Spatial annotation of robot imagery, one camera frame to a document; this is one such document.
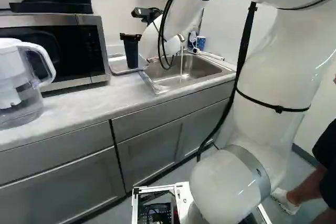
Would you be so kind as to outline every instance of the stainless steel microwave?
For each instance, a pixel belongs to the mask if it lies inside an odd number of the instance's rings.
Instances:
[[[56,78],[42,92],[104,82],[110,69],[101,17],[88,14],[0,14],[0,38],[16,38],[44,47]],[[39,78],[43,62],[32,65]]]

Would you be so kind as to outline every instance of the blue cup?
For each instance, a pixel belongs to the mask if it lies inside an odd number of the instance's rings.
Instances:
[[[197,48],[200,51],[204,51],[205,44],[206,44],[206,37],[204,37],[204,36],[197,36]]]

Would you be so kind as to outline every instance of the shoe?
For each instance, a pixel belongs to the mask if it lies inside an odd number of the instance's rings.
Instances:
[[[293,203],[291,203],[287,199],[287,192],[286,190],[282,190],[280,188],[275,189],[275,191],[271,194],[271,198],[275,200],[280,207],[289,215],[295,215],[299,209],[300,205],[296,206]]]

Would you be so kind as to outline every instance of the gray countertop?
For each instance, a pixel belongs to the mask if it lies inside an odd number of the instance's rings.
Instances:
[[[222,84],[233,80],[234,77],[235,74],[229,74],[162,95],[155,95],[138,73],[112,76],[109,85],[104,87],[44,98],[45,110],[41,117],[25,125],[0,131],[0,151],[114,119]]]

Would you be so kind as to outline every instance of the kitchen sink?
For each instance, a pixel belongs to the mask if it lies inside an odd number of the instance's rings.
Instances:
[[[159,61],[151,63],[144,71],[139,72],[143,80],[148,83],[156,94],[173,89],[200,83],[219,76],[235,73],[234,70],[208,60],[202,54],[195,55],[184,51],[181,75],[181,54],[174,57],[172,67],[165,70]]]

